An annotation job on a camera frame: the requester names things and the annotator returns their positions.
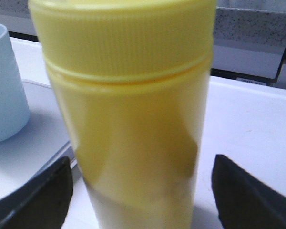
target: white counter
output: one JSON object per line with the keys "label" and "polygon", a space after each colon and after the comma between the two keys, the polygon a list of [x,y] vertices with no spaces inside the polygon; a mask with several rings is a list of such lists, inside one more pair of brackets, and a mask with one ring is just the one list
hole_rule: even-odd
{"label": "white counter", "polygon": [[[38,43],[11,39],[22,78],[49,84]],[[221,229],[211,190],[224,154],[286,195],[286,90],[211,77],[195,193],[195,229]],[[97,229],[82,179],[63,229]]]}

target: yellow cap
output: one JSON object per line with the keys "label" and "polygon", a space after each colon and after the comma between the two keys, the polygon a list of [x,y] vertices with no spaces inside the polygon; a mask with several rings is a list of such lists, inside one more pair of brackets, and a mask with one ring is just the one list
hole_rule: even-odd
{"label": "yellow cap", "polygon": [[216,0],[30,0],[46,64],[101,82],[185,71],[213,48]]}

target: black object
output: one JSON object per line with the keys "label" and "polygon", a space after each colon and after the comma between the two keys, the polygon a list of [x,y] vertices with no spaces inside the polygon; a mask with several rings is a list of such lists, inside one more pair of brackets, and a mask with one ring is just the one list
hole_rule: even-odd
{"label": "black object", "polygon": [[216,155],[212,190],[225,229],[286,229],[286,197],[224,155]]}
{"label": "black object", "polygon": [[68,157],[0,200],[0,229],[60,229],[73,193]]}
{"label": "black object", "polygon": [[32,41],[32,42],[39,42],[37,36],[24,34],[24,33],[19,33],[19,32],[9,31],[9,36],[10,37],[19,38],[19,39],[23,39],[23,40],[29,40],[29,41]]}

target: light blue cup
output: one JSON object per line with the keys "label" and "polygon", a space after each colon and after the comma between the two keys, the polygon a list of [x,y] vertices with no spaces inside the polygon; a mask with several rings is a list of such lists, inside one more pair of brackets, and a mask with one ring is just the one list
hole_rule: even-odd
{"label": "light blue cup", "polygon": [[0,24],[0,142],[18,133],[29,117],[29,106],[8,30]]}

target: yellow bottle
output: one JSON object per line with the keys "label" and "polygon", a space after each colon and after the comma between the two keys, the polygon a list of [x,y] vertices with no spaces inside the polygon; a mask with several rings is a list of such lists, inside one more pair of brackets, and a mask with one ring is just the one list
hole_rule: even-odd
{"label": "yellow bottle", "polygon": [[30,0],[101,229],[189,229],[215,0]]}

